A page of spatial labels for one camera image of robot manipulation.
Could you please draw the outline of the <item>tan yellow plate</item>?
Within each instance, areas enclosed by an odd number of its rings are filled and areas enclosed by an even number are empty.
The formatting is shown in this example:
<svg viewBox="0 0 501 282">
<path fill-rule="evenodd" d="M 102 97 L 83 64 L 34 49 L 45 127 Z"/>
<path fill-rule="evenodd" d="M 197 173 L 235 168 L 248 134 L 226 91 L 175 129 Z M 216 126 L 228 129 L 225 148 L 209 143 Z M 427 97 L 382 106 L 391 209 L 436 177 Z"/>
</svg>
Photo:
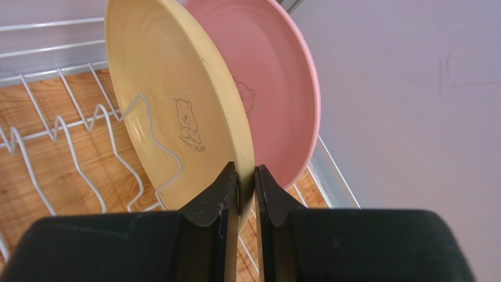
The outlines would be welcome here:
<svg viewBox="0 0 501 282">
<path fill-rule="evenodd" d="M 161 206 L 180 209 L 233 162 L 243 228 L 254 189 L 251 130 L 209 35 L 176 1 L 109 1 L 104 27 L 113 90 Z"/>
</svg>

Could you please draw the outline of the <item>pink plate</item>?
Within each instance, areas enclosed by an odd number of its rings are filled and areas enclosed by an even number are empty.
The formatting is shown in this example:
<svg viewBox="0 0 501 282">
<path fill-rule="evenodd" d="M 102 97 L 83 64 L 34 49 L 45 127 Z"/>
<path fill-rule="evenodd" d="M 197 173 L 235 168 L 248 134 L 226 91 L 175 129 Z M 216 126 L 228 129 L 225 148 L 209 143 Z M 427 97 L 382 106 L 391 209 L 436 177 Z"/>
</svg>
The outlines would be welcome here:
<svg viewBox="0 0 501 282">
<path fill-rule="evenodd" d="M 185 1 L 222 55 L 245 112 L 258 165 L 284 189 L 310 160 L 320 86 L 308 45 L 276 1 Z"/>
</svg>

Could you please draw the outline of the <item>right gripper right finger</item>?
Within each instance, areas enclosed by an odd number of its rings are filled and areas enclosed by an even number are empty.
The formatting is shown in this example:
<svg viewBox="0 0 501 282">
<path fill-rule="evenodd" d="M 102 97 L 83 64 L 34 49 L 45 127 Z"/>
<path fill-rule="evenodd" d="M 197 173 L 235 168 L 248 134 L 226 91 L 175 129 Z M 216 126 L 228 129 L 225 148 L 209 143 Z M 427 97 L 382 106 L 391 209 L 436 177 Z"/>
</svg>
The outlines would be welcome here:
<svg viewBox="0 0 501 282">
<path fill-rule="evenodd" d="M 255 170 L 260 281 L 307 281 L 306 207 L 281 188 L 265 165 Z"/>
</svg>

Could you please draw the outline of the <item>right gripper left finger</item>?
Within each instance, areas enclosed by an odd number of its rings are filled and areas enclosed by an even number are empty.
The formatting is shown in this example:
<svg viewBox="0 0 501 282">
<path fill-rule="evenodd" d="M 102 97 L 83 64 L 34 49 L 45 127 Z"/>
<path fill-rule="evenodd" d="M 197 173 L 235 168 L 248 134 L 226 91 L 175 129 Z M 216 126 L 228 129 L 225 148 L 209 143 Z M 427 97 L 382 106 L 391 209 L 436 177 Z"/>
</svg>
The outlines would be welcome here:
<svg viewBox="0 0 501 282">
<path fill-rule="evenodd" d="M 179 281 L 235 281 L 239 212 L 234 162 L 180 212 Z"/>
</svg>

